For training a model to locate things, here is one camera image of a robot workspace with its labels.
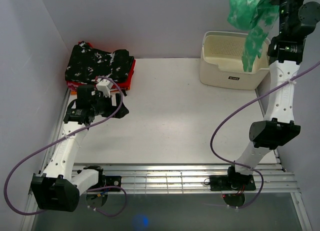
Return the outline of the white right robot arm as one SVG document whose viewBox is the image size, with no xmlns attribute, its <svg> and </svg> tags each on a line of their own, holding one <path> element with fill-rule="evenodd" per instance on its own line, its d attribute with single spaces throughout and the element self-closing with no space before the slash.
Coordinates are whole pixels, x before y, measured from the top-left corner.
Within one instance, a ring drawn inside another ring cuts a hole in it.
<svg viewBox="0 0 320 231">
<path fill-rule="evenodd" d="M 305 0 L 249 0 L 255 3 L 252 11 L 252 26 L 244 51 L 243 67 L 249 68 L 249 48 L 258 43 L 267 26 L 279 19 L 279 34 L 272 38 L 267 54 L 269 56 L 270 90 L 268 107 L 262 121 L 250 126 L 250 142 L 242 155 L 228 168 L 226 185 L 232 189 L 244 189 L 254 184 L 253 173 L 262 158 L 271 150 L 294 139 L 301 127 L 295 124 L 293 99 L 295 79 L 303 60 L 305 41 L 320 21 L 320 4 Z"/>
</svg>

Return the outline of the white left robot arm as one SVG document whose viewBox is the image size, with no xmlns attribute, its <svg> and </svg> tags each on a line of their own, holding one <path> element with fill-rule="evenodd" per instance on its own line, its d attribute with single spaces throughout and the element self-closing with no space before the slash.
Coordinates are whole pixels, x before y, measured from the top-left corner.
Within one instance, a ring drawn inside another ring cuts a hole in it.
<svg viewBox="0 0 320 231">
<path fill-rule="evenodd" d="M 116 104 L 112 104 L 112 87 L 114 84 L 106 79 L 78 87 L 76 99 L 69 103 L 63 119 L 62 141 L 56 145 L 42 174 L 35 175 L 31 181 L 31 190 L 41 210 L 73 212 L 83 193 L 89 189 L 100 191 L 106 186 L 100 166 L 86 166 L 76 176 L 72 171 L 77 152 L 95 117 L 121 119 L 129 113 L 121 93 L 116 93 Z"/>
</svg>

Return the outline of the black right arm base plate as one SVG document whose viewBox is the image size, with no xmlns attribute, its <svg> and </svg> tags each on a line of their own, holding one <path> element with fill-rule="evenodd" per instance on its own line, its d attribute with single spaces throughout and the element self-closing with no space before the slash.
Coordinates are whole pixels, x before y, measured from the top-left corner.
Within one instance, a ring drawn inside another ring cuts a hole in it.
<svg viewBox="0 0 320 231">
<path fill-rule="evenodd" d="M 211 175 L 209 177 L 211 191 L 255 191 L 256 185 L 252 175 L 229 177 L 227 175 Z"/>
</svg>

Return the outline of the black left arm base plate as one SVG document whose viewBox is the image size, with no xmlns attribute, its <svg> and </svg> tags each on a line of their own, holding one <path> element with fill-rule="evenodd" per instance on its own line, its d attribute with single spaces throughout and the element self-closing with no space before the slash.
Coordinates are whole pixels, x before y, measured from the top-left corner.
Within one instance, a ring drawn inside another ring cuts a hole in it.
<svg viewBox="0 0 320 231">
<path fill-rule="evenodd" d="M 106 187 L 112 187 L 112 188 L 106 188 L 103 190 L 103 192 L 120 192 L 121 190 L 119 188 L 115 187 L 121 187 L 122 185 L 122 177 L 120 175 L 105 175 L 105 186 Z"/>
</svg>

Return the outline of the green tie-dye trousers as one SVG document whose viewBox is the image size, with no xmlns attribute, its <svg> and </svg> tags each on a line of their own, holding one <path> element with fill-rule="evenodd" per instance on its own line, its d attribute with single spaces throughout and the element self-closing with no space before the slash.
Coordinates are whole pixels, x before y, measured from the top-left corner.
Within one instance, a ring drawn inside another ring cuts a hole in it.
<svg viewBox="0 0 320 231">
<path fill-rule="evenodd" d="M 256 58 L 262 55 L 262 46 L 279 17 L 279 7 L 270 0 L 229 0 L 227 21 L 236 29 L 247 31 L 242 65 L 252 72 Z"/>
</svg>

